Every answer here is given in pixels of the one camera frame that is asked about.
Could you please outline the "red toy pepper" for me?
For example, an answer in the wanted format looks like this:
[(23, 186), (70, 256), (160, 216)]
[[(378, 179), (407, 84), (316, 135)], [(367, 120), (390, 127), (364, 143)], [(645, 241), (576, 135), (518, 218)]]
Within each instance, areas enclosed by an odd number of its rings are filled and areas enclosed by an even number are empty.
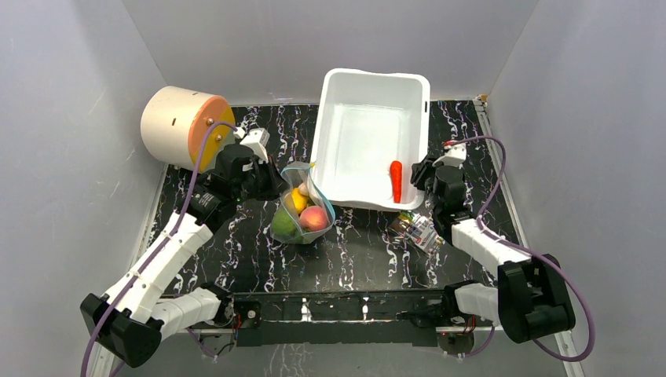
[(390, 181), (392, 187), (393, 201), (400, 203), (402, 198), (403, 165), (400, 161), (394, 160), (390, 164)]

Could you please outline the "yellow toy mango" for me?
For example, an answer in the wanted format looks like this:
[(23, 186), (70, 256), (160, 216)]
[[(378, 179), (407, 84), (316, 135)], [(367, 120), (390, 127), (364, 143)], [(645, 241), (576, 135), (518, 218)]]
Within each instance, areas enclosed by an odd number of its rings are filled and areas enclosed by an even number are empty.
[(298, 193), (298, 188), (293, 188), (284, 197), (285, 207), (292, 213), (299, 216), (308, 206), (309, 197)]

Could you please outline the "green toy lime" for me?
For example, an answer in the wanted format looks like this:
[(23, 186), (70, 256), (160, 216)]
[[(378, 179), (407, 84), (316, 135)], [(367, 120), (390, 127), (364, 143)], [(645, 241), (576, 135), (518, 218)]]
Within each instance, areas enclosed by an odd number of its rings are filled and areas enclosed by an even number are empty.
[(298, 231), (290, 213), (283, 208), (280, 208), (274, 214), (270, 228), (273, 237), (280, 240), (289, 240), (293, 238)]

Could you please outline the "clear zip top bag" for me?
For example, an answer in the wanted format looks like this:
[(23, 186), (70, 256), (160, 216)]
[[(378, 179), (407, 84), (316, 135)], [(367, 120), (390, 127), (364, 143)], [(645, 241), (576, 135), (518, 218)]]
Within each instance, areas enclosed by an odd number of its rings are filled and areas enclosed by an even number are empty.
[(294, 162), (282, 169), (287, 186), (270, 223), (271, 237), (285, 244), (310, 244), (329, 231), (335, 210), (313, 180), (313, 163)]

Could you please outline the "white plastic bin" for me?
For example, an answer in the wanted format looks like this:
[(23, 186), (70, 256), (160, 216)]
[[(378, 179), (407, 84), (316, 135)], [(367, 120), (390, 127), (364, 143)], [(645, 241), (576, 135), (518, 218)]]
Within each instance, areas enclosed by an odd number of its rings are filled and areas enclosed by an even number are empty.
[[(422, 75), (334, 68), (324, 77), (310, 160), (313, 180), (334, 205), (414, 210), (423, 192), (409, 183), (427, 154), (430, 82)], [(402, 198), (393, 201), (390, 164), (403, 165)]]

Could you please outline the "toy peach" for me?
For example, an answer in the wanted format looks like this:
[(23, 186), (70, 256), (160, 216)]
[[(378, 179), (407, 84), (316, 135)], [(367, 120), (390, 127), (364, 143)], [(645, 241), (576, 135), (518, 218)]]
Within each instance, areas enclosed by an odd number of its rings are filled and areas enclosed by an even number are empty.
[(328, 213), (320, 206), (307, 207), (299, 215), (299, 224), (307, 232), (319, 232), (329, 225)]

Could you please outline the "white toy garlic bulb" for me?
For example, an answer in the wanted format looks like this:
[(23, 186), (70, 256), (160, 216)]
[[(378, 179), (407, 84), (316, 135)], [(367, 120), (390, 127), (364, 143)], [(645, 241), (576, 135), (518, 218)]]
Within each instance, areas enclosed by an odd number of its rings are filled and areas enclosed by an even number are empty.
[(298, 193), (302, 196), (309, 196), (309, 190), (305, 182), (298, 186)]

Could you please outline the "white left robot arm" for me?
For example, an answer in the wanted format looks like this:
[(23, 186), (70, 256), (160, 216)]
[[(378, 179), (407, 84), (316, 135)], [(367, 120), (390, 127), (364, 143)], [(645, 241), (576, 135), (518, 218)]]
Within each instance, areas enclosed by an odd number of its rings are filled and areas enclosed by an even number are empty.
[(185, 198), (166, 228), (139, 260), (102, 295), (88, 294), (80, 311), (90, 334), (81, 374), (99, 344), (126, 366), (145, 364), (166, 338), (194, 324), (231, 323), (230, 294), (213, 283), (161, 302), (163, 292), (183, 265), (247, 200), (273, 201), (286, 187), (271, 156), (246, 145), (227, 145), (213, 169), (193, 172)]

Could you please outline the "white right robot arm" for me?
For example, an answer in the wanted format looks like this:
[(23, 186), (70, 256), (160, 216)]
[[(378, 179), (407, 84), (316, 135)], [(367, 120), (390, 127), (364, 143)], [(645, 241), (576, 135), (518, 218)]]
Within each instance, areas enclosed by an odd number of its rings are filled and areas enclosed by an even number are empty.
[(500, 325), (508, 337), (523, 343), (572, 329), (576, 317), (556, 258), (531, 256), (496, 233), (483, 229), (464, 203), (465, 175), (457, 167), (426, 158), (412, 164), (410, 184), (432, 203), (428, 229), (447, 244), (466, 252), (497, 281), (449, 284), (435, 313), (450, 324), (472, 316)]

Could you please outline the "pack of coloured markers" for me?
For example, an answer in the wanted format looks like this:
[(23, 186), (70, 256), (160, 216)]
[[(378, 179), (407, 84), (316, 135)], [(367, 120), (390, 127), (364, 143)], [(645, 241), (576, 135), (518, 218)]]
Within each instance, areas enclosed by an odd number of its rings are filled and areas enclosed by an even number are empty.
[(434, 228), (434, 223), (423, 214), (402, 211), (389, 225), (389, 230), (425, 254), (433, 254), (445, 245)]

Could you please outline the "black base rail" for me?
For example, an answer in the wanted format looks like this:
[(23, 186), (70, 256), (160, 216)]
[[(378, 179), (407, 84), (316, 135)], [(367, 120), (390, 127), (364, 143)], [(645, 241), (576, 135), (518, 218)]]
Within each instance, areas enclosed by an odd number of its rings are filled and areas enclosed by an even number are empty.
[(454, 309), (442, 289), (246, 292), (234, 295), (241, 347), (288, 343), (438, 346), (444, 333), (491, 323)]

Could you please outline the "aluminium frame rail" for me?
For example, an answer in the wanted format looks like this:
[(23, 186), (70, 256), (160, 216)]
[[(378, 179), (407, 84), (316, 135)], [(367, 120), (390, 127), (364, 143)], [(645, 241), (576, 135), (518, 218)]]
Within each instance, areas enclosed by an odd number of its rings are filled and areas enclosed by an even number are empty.
[(239, 347), (281, 343), (409, 343), (435, 347), (437, 330), (455, 318), (492, 322), (523, 343), (571, 329), (571, 302), (563, 294), (500, 295), (471, 284), (439, 291), (347, 291), (231, 294), (199, 287), (145, 306), (113, 304), (88, 295), (81, 312), (91, 338), (132, 368), (160, 343), (197, 324), (229, 329)]

